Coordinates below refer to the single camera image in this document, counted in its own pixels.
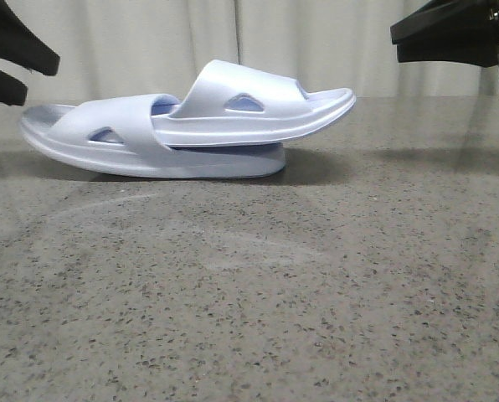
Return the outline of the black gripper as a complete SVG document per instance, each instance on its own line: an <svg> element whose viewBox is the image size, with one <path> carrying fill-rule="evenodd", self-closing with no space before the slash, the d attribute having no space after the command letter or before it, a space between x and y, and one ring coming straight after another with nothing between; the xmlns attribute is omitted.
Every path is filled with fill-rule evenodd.
<svg viewBox="0 0 499 402"><path fill-rule="evenodd" d="M399 63L445 61L499 69L499 0L429 1L392 25L390 33Z"/></svg>

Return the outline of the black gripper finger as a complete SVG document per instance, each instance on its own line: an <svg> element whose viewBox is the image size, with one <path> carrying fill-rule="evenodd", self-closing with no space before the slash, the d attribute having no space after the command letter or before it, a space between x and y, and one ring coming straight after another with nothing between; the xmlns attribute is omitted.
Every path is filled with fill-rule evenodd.
<svg viewBox="0 0 499 402"><path fill-rule="evenodd" d="M27 97L27 86L0 70L0 103L8 106L23 106Z"/></svg>
<svg viewBox="0 0 499 402"><path fill-rule="evenodd" d="M0 59L47 76L55 76L59 71L59 55L39 39L5 1L0 1Z"/></svg>

